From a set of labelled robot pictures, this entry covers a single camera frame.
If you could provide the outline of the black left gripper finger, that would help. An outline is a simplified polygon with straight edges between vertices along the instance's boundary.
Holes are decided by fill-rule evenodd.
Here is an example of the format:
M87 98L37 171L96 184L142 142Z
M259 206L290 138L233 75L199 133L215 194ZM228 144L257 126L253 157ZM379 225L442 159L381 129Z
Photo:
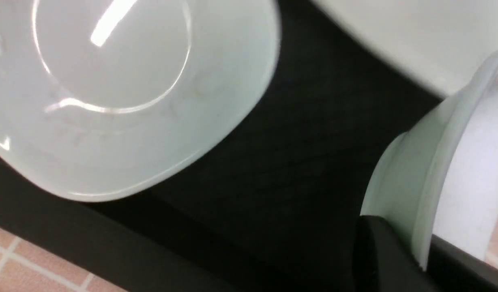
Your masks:
M390 224L360 216L352 255L356 292L439 292Z

